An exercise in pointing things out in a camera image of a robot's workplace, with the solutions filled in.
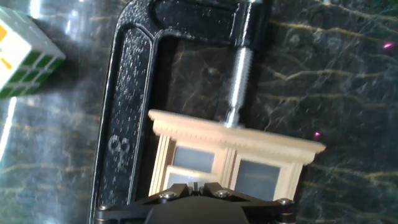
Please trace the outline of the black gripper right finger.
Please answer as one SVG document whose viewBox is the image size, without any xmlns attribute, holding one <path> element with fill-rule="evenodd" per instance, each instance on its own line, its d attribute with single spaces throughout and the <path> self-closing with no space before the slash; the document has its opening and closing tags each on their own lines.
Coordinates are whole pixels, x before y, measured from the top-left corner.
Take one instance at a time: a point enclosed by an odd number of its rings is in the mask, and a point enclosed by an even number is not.
<svg viewBox="0 0 398 224">
<path fill-rule="evenodd" d="M 265 201 L 235 190 L 222 187 L 219 183 L 201 183 L 199 196 L 206 196 L 230 202 L 243 210 L 249 223 L 295 223 L 295 202 L 288 198 Z"/>
</svg>

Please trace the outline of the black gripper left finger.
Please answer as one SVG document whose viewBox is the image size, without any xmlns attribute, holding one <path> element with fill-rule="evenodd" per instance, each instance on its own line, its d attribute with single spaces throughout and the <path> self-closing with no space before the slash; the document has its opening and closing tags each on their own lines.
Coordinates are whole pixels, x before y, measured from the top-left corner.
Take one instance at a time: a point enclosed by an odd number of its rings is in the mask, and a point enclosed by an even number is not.
<svg viewBox="0 0 398 224">
<path fill-rule="evenodd" d="M 160 191 L 130 205 L 102 204 L 95 209 L 95 224 L 123 223 L 124 221 L 146 219 L 156 205 L 162 205 L 188 196 L 193 196 L 196 183 L 173 184 L 171 188 Z"/>
</svg>

